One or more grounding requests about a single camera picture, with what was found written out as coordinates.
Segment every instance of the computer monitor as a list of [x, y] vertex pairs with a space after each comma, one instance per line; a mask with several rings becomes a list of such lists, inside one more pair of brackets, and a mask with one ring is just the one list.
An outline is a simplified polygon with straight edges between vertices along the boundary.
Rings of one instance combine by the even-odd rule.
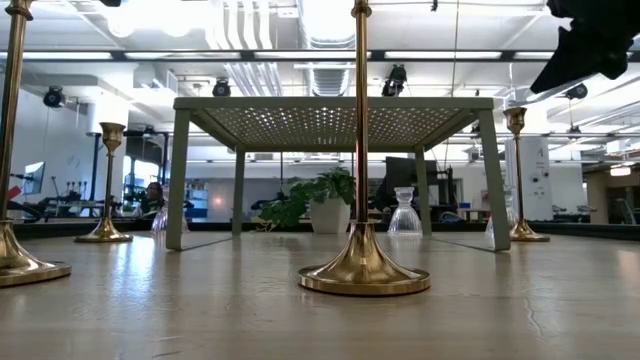
[[42, 191], [42, 180], [44, 179], [44, 162], [25, 166], [24, 177], [22, 193], [24, 195], [40, 194]]
[[[395, 188], [412, 186], [417, 183], [416, 160], [408, 158], [387, 157], [386, 160], [387, 174], [385, 177], [387, 185], [387, 194], [395, 195]], [[427, 183], [429, 185], [438, 184], [438, 164], [435, 161], [425, 161], [427, 169]]]

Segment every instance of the desk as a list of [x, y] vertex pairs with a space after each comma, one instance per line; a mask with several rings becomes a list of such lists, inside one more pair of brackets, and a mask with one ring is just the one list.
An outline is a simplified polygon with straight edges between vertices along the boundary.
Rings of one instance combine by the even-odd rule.
[[[167, 248], [182, 249], [182, 201], [187, 168], [189, 124], [193, 123], [236, 153], [232, 229], [242, 230], [242, 197], [247, 152], [353, 152], [356, 145], [356, 100], [353, 97], [182, 97], [176, 118], [171, 157]], [[425, 151], [476, 120], [484, 152], [489, 199], [494, 220], [493, 250], [511, 247], [498, 158], [492, 98], [369, 98], [369, 152], [414, 153], [418, 189], [428, 193]], [[420, 198], [428, 209], [428, 197]], [[431, 220], [422, 216], [431, 235]]]

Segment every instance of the brass candlestick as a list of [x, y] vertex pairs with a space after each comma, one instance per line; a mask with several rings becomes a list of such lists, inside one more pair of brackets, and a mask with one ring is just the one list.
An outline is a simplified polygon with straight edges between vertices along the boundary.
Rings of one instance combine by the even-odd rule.
[[33, 19], [29, 12], [31, 2], [31, 0], [11, 0], [5, 9], [11, 15], [11, 30], [0, 128], [0, 287], [52, 280], [71, 274], [71, 266], [40, 261], [24, 250], [13, 232], [13, 223], [7, 217], [9, 174], [22, 76], [24, 36], [27, 21]]
[[525, 108], [513, 108], [504, 112], [507, 117], [507, 128], [513, 134], [516, 146], [516, 173], [518, 181], [518, 222], [509, 232], [511, 241], [522, 242], [548, 242], [548, 236], [537, 234], [531, 230], [527, 220], [524, 218], [523, 194], [522, 194], [522, 163], [520, 161], [520, 132], [524, 128], [524, 114], [527, 112]]
[[122, 144], [124, 125], [116, 123], [100, 123], [102, 127], [102, 142], [107, 147], [107, 190], [104, 195], [104, 210], [102, 219], [90, 234], [78, 236], [78, 243], [114, 243], [133, 240], [133, 236], [124, 235], [116, 230], [111, 220], [111, 173], [113, 171], [113, 153]]
[[349, 242], [332, 261], [298, 272], [298, 283], [306, 288], [341, 295], [405, 295], [428, 289], [429, 273], [395, 264], [376, 242], [367, 213], [367, 17], [368, 0], [355, 0], [356, 18], [356, 217]]

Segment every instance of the person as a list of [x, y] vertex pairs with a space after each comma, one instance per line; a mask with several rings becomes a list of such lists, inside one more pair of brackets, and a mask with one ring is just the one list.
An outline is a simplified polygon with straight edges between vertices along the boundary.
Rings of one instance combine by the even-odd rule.
[[150, 212], [158, 211], [164, 205], [162, 185], [152, 182], [147, 186], [146, 196], [140, 202], [140, 206], [133, 212], [135, 217], [142, 217]]

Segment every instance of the ceiling light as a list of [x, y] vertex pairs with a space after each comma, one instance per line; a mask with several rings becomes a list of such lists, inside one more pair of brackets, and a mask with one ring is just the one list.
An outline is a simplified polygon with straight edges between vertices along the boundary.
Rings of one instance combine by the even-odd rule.
[[32, 52], [23, 55], [25, 60], [110, 60], [108, 52]]
[[386, 59], [437, 59], [453, 60], [463, 59], [499, 59], [502, 53], [499, 51], [387, 51]]
[[183, 10], [179, 0], [164, 0], [165, 4], [160, 4], [160, 18], [164, 19], [162, 30], [171, 37], [183, 37], [189, 33], [191, 26], [188, 22], [193, 21]]
[[614, 167], [609, 170], [611, 176], [627, 176], [631, 174], [631, 168], [627, 166]]
[[228, 51], [211, 51], [211, 52], [144, 52], [131, 51], [125, 52], [124, 55], [131, 60], [200, 60], [200, 59], [218, 59], [218, 60], [238, 60], [239, 52]]
[[552, 51], [524, 51], [517, 52], [513, 58], [518, 60], [549, 60], [551, 56], [553, 56]]
[[291, 59], [291, 60], [314, 60], [314, 59], [340, 59], [354, 60], [356, 52], [353, 51], [330, 51], [330, 50], [307, 50], [307, 51], [258, 51], [255, 53], [256, 59]]
[[123, 4], [117, 8], [106, 9], [107, 27], [109, 32], [115, 37], [125, 38], [133, 34], [136, 30], [136, 19], [133, 15], [130, 3]]
[[296, 70], [351, 70], [355, 69], [354, 64], [294, 64]]

